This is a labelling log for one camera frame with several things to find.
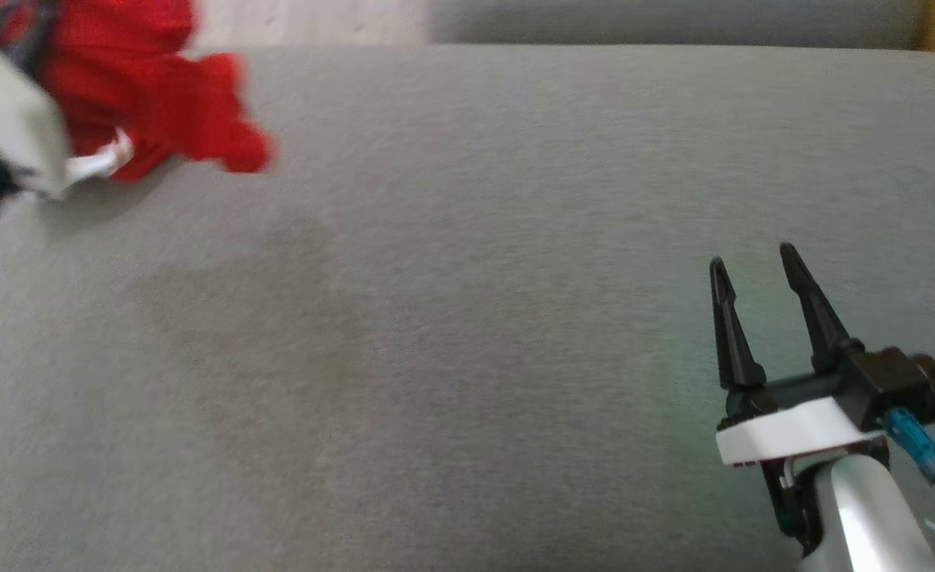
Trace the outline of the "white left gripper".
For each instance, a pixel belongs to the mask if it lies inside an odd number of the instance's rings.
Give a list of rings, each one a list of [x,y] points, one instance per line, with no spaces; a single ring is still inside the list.
[[[24,191],[47,199],[67,195],[70,141],[57,102],[39,87],[39,75],[53,30],[60,19],[60,0],[24,0],[28,23],[0,52],[0,160],[13,168]],[[0,37],[7,14],[0,14]]]

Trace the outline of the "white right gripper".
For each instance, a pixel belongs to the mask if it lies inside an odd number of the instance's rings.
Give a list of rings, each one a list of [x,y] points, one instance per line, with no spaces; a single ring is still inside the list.
[[[736,312],[736,293],[721,257],[709,264],[719,384],[725,416],[717,426],[717,451],[725,465],[747,465],[874,441],[886,434],[858,428],[836,399],[844,382],[835,372],[845,355],[864,344],[844,328],[794,244],[779,246],[786,281],[800,300],[818,374],[767,381],[755,361]]]

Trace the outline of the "red jersey with white trim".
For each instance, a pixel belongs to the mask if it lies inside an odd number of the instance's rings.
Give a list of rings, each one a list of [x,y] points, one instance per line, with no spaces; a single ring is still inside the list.
[[[227,172],[270,163],[273,141],[243,104],[236,53],[185,56],[197,25],[192,0],[54,0],[58,21],[40,75],[60,105],[78,156],[125,131],[133,156],[114,173],[137,181],[173,155],[216,160]],[[0,33],[10,46],[45,0],[13,2]]]

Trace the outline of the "small grey sofa cushion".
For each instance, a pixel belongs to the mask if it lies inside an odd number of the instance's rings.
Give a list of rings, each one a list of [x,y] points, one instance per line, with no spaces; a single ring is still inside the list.
[[[444,44],[913,48],[928,0],[428,0]]]

